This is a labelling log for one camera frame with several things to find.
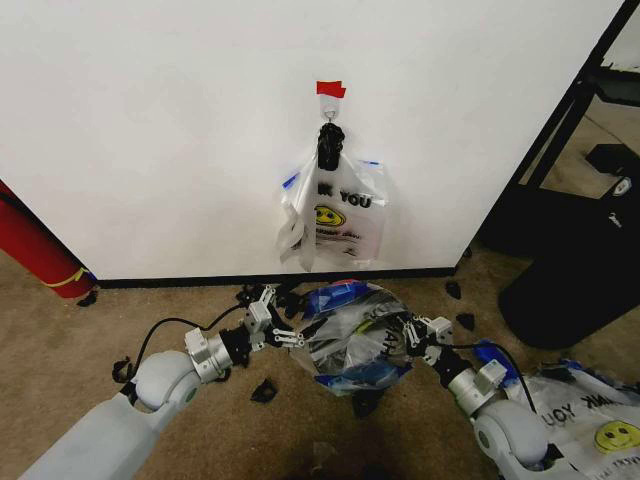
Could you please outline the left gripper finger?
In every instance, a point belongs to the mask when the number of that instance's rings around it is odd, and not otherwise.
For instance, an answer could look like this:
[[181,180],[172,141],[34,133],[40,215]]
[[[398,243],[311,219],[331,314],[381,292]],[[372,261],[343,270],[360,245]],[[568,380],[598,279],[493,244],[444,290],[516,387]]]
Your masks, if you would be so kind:
[[300,332],[278,329],[272,326],[262,328],[260,332],[264,336],[264,342],[276,348],[302,348],[312,340],[321,329],[319,325],[312,325]]
[[300,312],[300,295],[295,292],[299,283],[281,283],[279,285],[256,284],[247,290],[249,302],[266,302],[281,309],[287,319]]

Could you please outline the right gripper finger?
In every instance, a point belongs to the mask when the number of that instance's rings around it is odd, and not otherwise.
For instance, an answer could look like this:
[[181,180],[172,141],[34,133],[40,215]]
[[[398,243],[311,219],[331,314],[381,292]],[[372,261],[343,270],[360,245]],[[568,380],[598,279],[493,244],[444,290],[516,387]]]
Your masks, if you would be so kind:
[[431,320],[425,316],[413,314],[408,311],[398,313],[396,319],[400,324],[400,328],[403,332],[409,331],[415,334],[429,334]]
[[411,357],[423,357],[426,350],[426,326],[419,320],[410,320],[404,324],[403,333],[407,354]]

